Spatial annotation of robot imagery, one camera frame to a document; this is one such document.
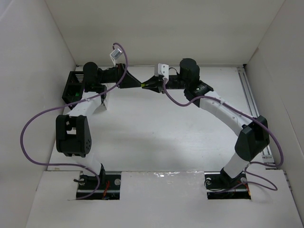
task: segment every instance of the white wall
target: white wall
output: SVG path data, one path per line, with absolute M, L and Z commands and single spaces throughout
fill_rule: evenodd
M 284 0 L 46 0 L 77 64 L 244 64 Z
M 61 104 L 75 64 L 44 0 L 9 2 L 0 5 L 0 227 L 23 228 L 45 167 L 25 159 L 19 135 L 33 115 Z M 25 146 L 40 162 L 49 159 L 58 113 L 26 132 Z
M 284 153 L 293 196 L 304 220 L 304 26 L 303 0 L 286 0 L 246 67 L 259 112 Z M 279 160 L 273 143 L 271 149 Z

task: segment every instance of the cable connector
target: cable connector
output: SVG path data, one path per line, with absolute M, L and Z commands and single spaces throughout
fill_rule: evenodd
M 118 60 L 118 58 L 123 54 L 122 50 L 119 48 L 114 49 L 111 54 L 110 54 L 110 58 L 114 64 L 114 66 L 116 66 L 116 60 Z

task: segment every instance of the purple cable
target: purple cable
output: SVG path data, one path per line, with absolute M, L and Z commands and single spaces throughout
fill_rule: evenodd
M 78 197 L 78 198 L 76 198 L 76 200 L 85 199 L 85 198 L 87 198 L 87 197 L 93 195 L 94 192 L 96 192 L 96 190 L 99 188 L 99 185 L 100 185 L 100 178 L 99 178 L 98 174 L 95 173 L 95 172 L 94 172 L 93 170 L 91 170 L 90 168 L 87 168 L 87 167 L 84 166 L 84 165 L 70 164 L 70 163 L 42 163 L 42 162 L 38 162 L 38 161 L 35 161 L 35 160 L 31 159 L 30 156 L 28 155 L 28 153 L 26 152 L 25 147 L 24 147 L 24 143 L 23 143 L 24 132 L 25 132 L 25 130 L 27 129 L 27 127 L 29 126 L 29 124 L 30 124 L 33 120 L 35 120 L 37 117 L 43 115 L 44 113 L 48 113 L 48 112 L 51 112 L 51 111 L 54 111 L 54 110 L 63 109 L 63 108 L 68 107 L 68 106 L 76 105 L 76 104 L 78 104 L 78 103 L 85 102 L 85 101 L 87 101 L 87 100 L 89 100 L 89 99 L 94 99 L 94 98 L 96 98 L 96 97 L 102 96 L 102 95 L 104 95 L 104 94 L 110 92 L 110 91 L 113 90 L 115 87 L 117 87 L 117 86 L 122 82 L 122 80 L 124 79 L 124 77 L 125 77 L 125 75 L 126 75 L 126 73 L 127 73 L 127 69 L 128 69 L 128 57 L 127 57 L 127 54 L 126 54 L 124 48 L 123 48 L 119 43 L 113 43 L 113 49 L 114 49 L 114 46 L 115 46 L 115 45 L 119 46 L 119 47 L 121 48 L 121 50 L 123 51 L 124 58 L 125 58 L 125 69 L 124 69 L 124 72 L 123 72 L 122 77 L 119 79 L 119 81 L 118 81 L 113 87 L 109 88 L 108 90 L 106 90 L 106 91 L 104 91 L 104 92 L 102 92 L 102 93 L 100 93 L 100 94 L 94 95 L 94 96 L 92 96 L 92 97 L 90 97 L 90 98 L 88 98 L 88 99 L 83 99 L 83 100 L 80 100 L 80 101 L 72 102 L 72 103 L 69 103 L 69 104 L 66 104 L 66 105 L 63 105 L 63 106 L 59 106 L 59 107 L 55 107 L 55 108 L 50 108 L 50 109 L 47 109 L 47 110 L 45 110 L 45 111 L 43 111 L 43 112 L 41 112 L 41 113 L 38 113 L 37 115 L 33 116 L 33 117 L 25 124 L 25 126 L 23 127 L 23 129 L 22 129 L 22 131 L 21 131 L 21 135 L 20 135 L 20 145 L 21 145 L 21 149 L 22 149 L 22 152 L 23 152 L 24 156 L 25 156 L 31 163 L 34 163 L 34 164 L 36 164 L 36 165 L 43 165 L 43 166 L 62 166 L 62 165 L 65 165 L 65 166 L 77 166 L 77 167 L 80 167 L 80 168 L 83 168 L 83 169 L 86 169 L 86 170 L 90 171 L 91 173 L 93 173 L 93 174 L 96 176 L 96 178 L 97 178 L 97 186 L 96 186 L 96 188 L 95 188 L 90 194 L 88 194 L 88 195 L 86 195 L 86 196 Z
M 214 100 L 216 102 L 219 102 L 221 103 L 221 100 L 215 98 L 215 97 L 212 97 L 212 96 L 197 96 L 195 98 L 193 98 L 192 100 L 190 100 L 188 103 L 186 104 L 181 104 L 179 102 L 177 102 L 176 100 L 174 100 L 174 98 L 168 93 L 167 89 L 166 89 L 166 81 L 167 79 L 165 79 L 164 83 L 163 83 L 163 91 L 164 93 L 168 96 L 168 98 L 173 101 L 175 104 L 177 104 L 178 106 L 181 106 L 181 107 L 187 107 L 189 106 L 190 104 L 192 104 L 194 101 L 198 100 L 198 99 L 202 99 L 202 98 L 207 98 L 207 99 L 211 99 L 211 100 Z M 239 115 L 242 115 L 248 119 L 250 119 L 251 121 L 253 121 L 254 123 L 256 123 L 257 125 L 259 125 L 260 127 L 262 127 L 270 136 L 271 138 L 274 140 L 278 150 L 279 150 L 279 153 L 280 153 L 280 158 L 281 158 L 281 161 L 278 165 L 269 165 L 269 164 L 265 164 L 265 163 L 261 163 L 261 162 L 257 162 L 257 161 L 252 161 L 250 162 L 249 164 L 259 164 L 259 165 L 264 165 L 264 166 L 267 166 L 267 167 L 272 167 L 272 168 L 277 168 L 277 167 L 280 167 L 283 162 L 284 162 L 284 155 L 283 155 L 283 151 L 282 151 L 282 148 L 280 146 L 280 143 L 279 141 L 277 140 L 277 138 L 275 137 L 275 135 L 267 128 L 265 127 L 263 124 L 261 124 L 259 121 L 257 121 L 255 118 L 245 114 L 245 113 L 242 113 L 241 111 L 235 109 L 234 107 L 231 107 L 230 105 L 226 104 L 226 103 L 222 103 L 225 107 L 229 108 L 230 110 L 234 111 L 235 113 L 239 114 Z M 244 183 L 240 183 L 240 184 L 237 184 L 236 186 L 234 186 L 233 188 L 229 189 L 229 190 L 223 190 L 223 191 L 216 191 L 217 193 L 223 193 L 223 192 L 227 192 L 227 191 L 230 191 L 230 190 L 233 190 L 237 187 L 239 187 L 240 185 L 242 184 L 247 184 L 247 183 L 251 183 L 251 184 L 255 184 L 255 185 L 259 185 L 261 187 L 264 187 L 264 188 L 267 188 L 269 190 L 273 190 L 273 191 L 277 191 L 277 187 L 276 185 L 271 182 L 270 180 L 267 180 L 266 178 L 262 177 L 262 176 L 259 176 L 259 175 L 256 175 L 256 174 L 253 174 L 253 173 L 250 173 L 247 171 L 247 168 L 248 166 L 244 169 L 245 173 L 249 174 L 249 175 L 252 175 L 252 176 L 255 176 L 255 177 L 258 177 L 258 178 L 261 178 L 267 182 L 269 182 L 271 185 L 274 186 L 274 189 L 273 188 L 270 188 L 268 186 L 265 186 L 263 184 L 260 184 L 260 183 L 256 183 L 256 182 L 252 182 L 252 181 L 246 181 Z

